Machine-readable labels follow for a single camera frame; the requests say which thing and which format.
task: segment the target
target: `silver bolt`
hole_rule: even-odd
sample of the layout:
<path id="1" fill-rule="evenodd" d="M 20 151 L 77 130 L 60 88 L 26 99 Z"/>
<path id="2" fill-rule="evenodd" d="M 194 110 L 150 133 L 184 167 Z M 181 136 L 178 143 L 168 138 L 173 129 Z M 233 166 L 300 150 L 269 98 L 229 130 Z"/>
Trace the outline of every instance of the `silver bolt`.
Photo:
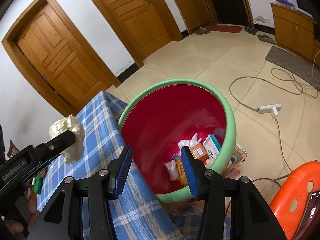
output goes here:
<path id="1" fill-rule="evenodd" d="M 106 176 L 108 174 L 108 171 L 107 170 L 101 170 L 99 171 L 99 175 L 100 176 Z"/>
<path id="2" fill-rule="evenodd" d="M 241 177 L 241 181 L 244 182 L 244 183 L 248 183 L 250 181 L 250 179 L 246 176 L 242 176 Z"/>
<path id="3" fill-rule="evenodd" d="M 205 170 L 204 173 L 207 174 L 208 176 L 212 176 L 214 174 L 214 170 L 207 169 L 207 170 Z"/>
<path id="4" fill-rule="evenodd" d="M 73 178 L 72 177 L 66 177 L 65 179 L 64 179 L 64 182 L 65 183 L 70 183 L 70 182 L 72 182 L 73 181 Z"/>

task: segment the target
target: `red doormat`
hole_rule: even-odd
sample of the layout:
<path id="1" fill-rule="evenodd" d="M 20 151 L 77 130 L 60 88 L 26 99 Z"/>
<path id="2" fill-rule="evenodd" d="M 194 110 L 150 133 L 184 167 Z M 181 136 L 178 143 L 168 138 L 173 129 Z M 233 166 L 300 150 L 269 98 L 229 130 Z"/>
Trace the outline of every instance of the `red doormat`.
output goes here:
<path id="1" fill-rule="evenodd" d="M 239 33 L 243 26 L 209 25 L 205 29 L 209 32 Z"/>

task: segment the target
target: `finger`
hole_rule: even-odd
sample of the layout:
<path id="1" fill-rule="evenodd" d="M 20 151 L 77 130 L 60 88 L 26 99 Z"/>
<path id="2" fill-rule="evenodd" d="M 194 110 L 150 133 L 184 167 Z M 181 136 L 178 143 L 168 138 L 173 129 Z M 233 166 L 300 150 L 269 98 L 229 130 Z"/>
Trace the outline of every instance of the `finger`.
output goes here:
<path id="1" fill-rule="evenodd" d="M 36 212 L 34 212 L 32 215 L 31 215 L 31 218 L 30 218 L 30 221 L 29 221 L 29 225 L 28 225 L 28 231 L 30 232 L 32 227 L 33 227 L 33 224 L 36 222 L 38 216 L 40 215 L 40 212 L 38 210 L 36 210 Z"/>
<path id="2" fill-rule="evenodd" d="M 37 205 L 31 199 L 28 199 L 28 210 L 31 214 L 37 211 Z"/>
<path id="3" fill-rule="evenodd" d="M 11 234 L 17 234 L 23 232 L 23 225 L 17 221 L 4 219 L 4 223 L 10 230 Z"/>

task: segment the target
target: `blue gripper pad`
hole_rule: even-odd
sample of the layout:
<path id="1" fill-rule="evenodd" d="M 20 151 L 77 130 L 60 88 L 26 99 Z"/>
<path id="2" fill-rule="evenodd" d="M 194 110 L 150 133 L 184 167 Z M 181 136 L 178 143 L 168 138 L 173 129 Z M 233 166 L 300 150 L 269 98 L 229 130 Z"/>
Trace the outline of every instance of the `blue gripper pad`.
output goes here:
<path id="1" fill-rule="evenodd" d="M 188 146 L 181 149 L 181 162 L 191 194 L 196 200 L 205 199 L 206 188 L 203 174 L 206 168 L 203 162 L 193 157 Z"/>
<path id="2" fill-rule="evenodd" d="M 112 167 L 108 192 L 113 196 L 111 199 L 118 199 L 122 194 L 129 169 L 132 163 L 132 151 L 131 148 L 125 146 L 114 166 Z"/>

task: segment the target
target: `door frame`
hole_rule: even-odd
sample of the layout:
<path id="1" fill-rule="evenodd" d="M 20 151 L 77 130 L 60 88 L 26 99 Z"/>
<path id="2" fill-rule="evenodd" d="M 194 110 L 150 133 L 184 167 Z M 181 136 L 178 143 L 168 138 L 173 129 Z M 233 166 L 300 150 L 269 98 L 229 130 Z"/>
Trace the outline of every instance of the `door frame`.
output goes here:
<path id="1" fill-rule="evenodd" d="M 213 23 L 215 25 L 218 24 L 219 23 L 218 16 L 217 16 L 217 13 L 216 13 L 216 11 L 214 9 L 212 1 L 211 0 L 205 0 L 205 1 L 206 1 L 206 4 L 207 4 L 207 7 L 209 9 L 209 12 L 210 12 L 211 19 L 212 19 Z M 251 8 L 250 8 L 250 2 L 249 2 L 249 0 L 243 0 L 243 3 L 244 3 L 245 11 L 247 13 L 247 18 L 248 18 L 249 25 L 250 26 L 254 26 L 254 22 L 253 22 L 253 18 L 252 18 L 252 11 L 251 11 Z"/>
<path id="2" fill-rule="evenodd" d="M 98 10 L 106 19 L 106 21 L 109 23 L 109 25 L 116 33 L 122 44 L 125 46 L 125 48 L 129 52 L 137 66 L 139 68 L 143 67 L 144 63 L 142 56 L 139 54 L 135 46 L 124 33 L 120 24 L 116 21 L 110 10 L 104 6 L 101 0 L 92 0 L 92 2 L 98 8 Z M 183 38 L 181 32 L 166 2 L 164 0 L 152 0 L 152 5 L 154 6 L 162 23 L 164 24 L 164 27 L 167 33 L 169 34 L 171 41 L 182 41 Z"/>
<path id="3" fill-rule="evenodd" d="M 2 40 L 2 45 L 5 51 L 9 55 L 12 62 L 15 64 L 20 73 L 24 78 L 30 83 L 30 85 L 58 112 L 63 116 L 68 116 L 70 114 L 77 114 L 77 111 L 73 109 L 65 100 L 63 100 L 58 94 L 54 92 L 52 87 L 45 82 L 40 74 L 33 68 L 30 62 L 24 57 L 23 53 L 17 46 L 15 39 L 23 28 L 23 26 L 28 23 L 31 17 L 46 4 L 50 4 L 56 14 L 59 16 L 61 21 L 66 25 L 70 32 L 74 35 L 76 40 L 83 46 L 87 51 L 92 60 L 99 66 L 99 68 L 113 81 L 114 85 L 117 87 L 120 85 L 120 81 L 116 76 L 108 69 L 107 65 L 98 56 L 94 49 L 90 46 L 87 40 L 82 36 L 73 22 L 68 18 L 66 13 L 62 10 L 60 5 L 56 0 L 34 0 L 15 20 L 13 25 L 10 27 L 6 35 Z"/>

